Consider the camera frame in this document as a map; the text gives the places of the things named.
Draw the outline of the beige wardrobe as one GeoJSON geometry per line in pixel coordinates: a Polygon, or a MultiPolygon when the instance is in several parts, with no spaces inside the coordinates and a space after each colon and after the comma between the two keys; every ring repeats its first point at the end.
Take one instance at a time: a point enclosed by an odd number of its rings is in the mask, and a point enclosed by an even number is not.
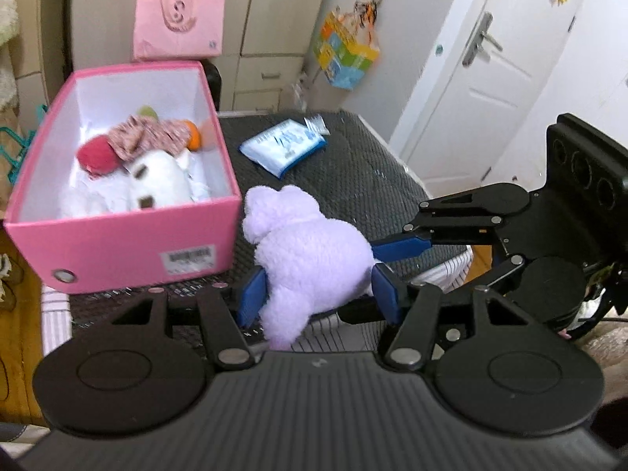
{"type": "Polygon", "coordinates": [[[222,111],[273,111],[300,75],[321,0],[16,0],[9,42],[19,114],[90,67],[199,60],[220,75],[222,111]]]}

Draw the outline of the orange makeup sponge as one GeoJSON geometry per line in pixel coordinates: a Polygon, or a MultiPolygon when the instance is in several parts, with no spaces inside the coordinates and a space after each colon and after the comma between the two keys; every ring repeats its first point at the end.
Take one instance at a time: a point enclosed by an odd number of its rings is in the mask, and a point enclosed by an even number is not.
{"type": "Polygon", "coordinates": [[[198,151],[202,147],[202,135],[198,129],[198,126],[190,120],[184,120],[187,125],[187,129],[190,131],[190,138],[187,141],[187,149],[194,152],[198,151]]]}

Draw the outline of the white panda plush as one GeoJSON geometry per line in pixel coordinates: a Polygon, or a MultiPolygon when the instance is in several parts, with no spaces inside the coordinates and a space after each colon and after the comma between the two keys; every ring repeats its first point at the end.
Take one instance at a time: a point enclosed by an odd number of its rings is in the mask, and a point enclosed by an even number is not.
{"type": "Polygon", "coordinates": [[[151,150],[128,166],[132,210],[192,203],[186,172],[163,150],[151,150]]]}

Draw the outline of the pink floral scrunchie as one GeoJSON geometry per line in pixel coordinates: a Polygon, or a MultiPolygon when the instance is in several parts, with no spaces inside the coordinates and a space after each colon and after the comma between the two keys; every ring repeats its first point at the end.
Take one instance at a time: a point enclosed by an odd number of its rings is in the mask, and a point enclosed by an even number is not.
{"type": "Polygon", "coordinates": [[[190,128],[183,120],[156,120],[147,116],[130,116],[108,132],[110,146],[124,163],[153,150],[179,155],[191,137],[190,128]]]}

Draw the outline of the pink tote bag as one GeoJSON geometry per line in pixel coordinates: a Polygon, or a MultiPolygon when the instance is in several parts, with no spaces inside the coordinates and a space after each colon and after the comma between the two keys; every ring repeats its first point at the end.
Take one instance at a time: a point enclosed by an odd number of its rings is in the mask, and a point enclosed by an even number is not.
{"type": "Polygon", "coordinates": [[[136,0],[132,60],[203,60],[223,53],[226,0],[136,0]]]}

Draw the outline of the purple plush toy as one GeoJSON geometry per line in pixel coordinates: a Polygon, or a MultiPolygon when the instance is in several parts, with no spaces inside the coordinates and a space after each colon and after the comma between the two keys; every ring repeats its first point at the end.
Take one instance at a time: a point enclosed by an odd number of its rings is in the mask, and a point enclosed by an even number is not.
{"type": "Polygon", "coordinates": [[[242,228],[267,276],[260,319],[270,349],[290,349],[313,316],[372,293],[371,244],[349,222],[326,217],[300,187],[250,188],[242,228]]]}

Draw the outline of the blue white wet wipes pack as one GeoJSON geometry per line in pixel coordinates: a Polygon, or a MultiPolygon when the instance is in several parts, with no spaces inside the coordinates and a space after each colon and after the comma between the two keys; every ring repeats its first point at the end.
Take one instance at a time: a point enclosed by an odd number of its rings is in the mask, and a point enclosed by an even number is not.
{"type": "Polygon", "coordinates": [[[282,179],[293,166],[326,145],[326,139],[317,130],[288,119],[244,141],[238,150],[251,162],[282,179]]]}

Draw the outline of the pink cardboard shoe box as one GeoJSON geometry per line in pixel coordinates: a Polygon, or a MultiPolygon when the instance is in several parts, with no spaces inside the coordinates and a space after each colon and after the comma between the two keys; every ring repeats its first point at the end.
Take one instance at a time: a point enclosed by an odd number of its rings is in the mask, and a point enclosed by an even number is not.
{"type": "Polygon", "coordinates": [[[164,284],[227,271],[241,192],[197,62],[74,72],[39,127],[4,226],[42,281],[65,294],[164,284]],[[141,108],[197,126],[201,147],[91,177],[79,148],[141,108]]]}

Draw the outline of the white mesh bath pouf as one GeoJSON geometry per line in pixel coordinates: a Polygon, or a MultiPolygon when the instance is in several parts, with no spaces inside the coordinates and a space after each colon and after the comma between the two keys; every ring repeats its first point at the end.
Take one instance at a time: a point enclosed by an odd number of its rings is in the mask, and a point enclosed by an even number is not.
{"type": "Polygon", "coordinates": [[[58,217],[81,219],[131,210],[130,181],[118,170],[104,177],[79,175],[61,190],[58,217]]]}

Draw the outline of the red pompom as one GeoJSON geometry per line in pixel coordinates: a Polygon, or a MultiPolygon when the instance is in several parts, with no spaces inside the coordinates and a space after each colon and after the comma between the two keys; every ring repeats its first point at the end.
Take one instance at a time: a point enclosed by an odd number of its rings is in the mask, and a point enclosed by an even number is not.
{"type": "Polygon", "coordinates": [[[76,159],[80,167],[92,177],[111,174],[121,165],[106,135],[95,136],[83,144],[76,153],[76,159]]]}

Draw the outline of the white tissue pack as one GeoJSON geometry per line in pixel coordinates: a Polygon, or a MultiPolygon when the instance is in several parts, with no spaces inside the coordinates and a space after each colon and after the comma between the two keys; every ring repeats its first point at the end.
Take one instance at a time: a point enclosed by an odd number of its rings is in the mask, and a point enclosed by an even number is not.
{"type": "Polygon", "coordinates": [[[190,182],[203,183],[209,186],[202,159],[197,152],[190,152],[190,150],[185,149],[175,160],[185,174],[188,187],[190,187],[190,182]]]}

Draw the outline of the colourful hanging gift bag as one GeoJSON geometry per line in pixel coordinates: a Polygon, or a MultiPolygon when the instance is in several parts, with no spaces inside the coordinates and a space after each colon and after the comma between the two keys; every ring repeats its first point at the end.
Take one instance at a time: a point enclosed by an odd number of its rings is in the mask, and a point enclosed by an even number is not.
{"type": "Polygon", "coordinates": [[[314,40],[313,54],[331,86],[355,89],[380,55],[372,6],[363,12],[329,12],[314,40]]]}

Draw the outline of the teal gift bag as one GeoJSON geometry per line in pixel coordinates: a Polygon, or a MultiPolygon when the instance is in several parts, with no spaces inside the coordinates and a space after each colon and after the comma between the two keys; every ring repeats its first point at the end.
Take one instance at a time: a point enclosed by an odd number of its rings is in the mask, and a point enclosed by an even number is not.
{"type": "Polygon", "coordinates": [[[5,163],[5,175],[11,186],[18,180],[36,132],[36,129],[21,129],[13,108],[1,111],[1,160],[5,163]]]}

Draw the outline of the black honeycomb table mat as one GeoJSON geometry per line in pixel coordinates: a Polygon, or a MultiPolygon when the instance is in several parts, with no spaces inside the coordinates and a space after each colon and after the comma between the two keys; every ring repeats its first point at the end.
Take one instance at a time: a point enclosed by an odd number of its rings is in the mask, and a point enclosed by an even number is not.
{"type": "MultiPolygon", "coordinates": [[[[377,240],[401,230],[427,200],[422,185],[363,120],[338,111],[320,114],[330,131],[327,145],[289,171],[282,180],[246,159],[238,151],[242,142],[287,119],[304,123],[305,115],[288,112],[272,115],[220,116],[221,130],[241,192],[256,185],[279,189],[284,184],[297,185],[318,202],[327,217],[350,222],[369,240],[377,240]]],[[[471,269],[473,251],[468,246],[436,246],[418,258],[396,261],[390,267],[412,283],[427,282],[445,292],[461,286],[471,269]]],[[[224,279],[233,284],[252,268],[253,247],[245,242],[242,230],[235,240],[233,267],[220,276],[166,285],[172,298],[190,298],[212,281],[224,279]]],[[[142,288],[124,288],[97,294],[70,296],[72,336],[115,312],[132,300],[142,288]]],[[[294,352],[336,352],[373,350],[384,329],[383,321],[349,324],[331,315],[310,323],[293,344],[294,352]]]]}

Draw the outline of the green makeup sponge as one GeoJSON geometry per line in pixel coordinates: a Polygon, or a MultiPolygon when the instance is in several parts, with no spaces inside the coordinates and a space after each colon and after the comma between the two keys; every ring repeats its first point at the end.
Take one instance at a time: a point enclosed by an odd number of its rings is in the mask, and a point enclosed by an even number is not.
{"type": "Polygon", "coordinates": [[[149,105],[143,105],[137,110],[137,115],[158,120],[157,112],[149,105]]]}

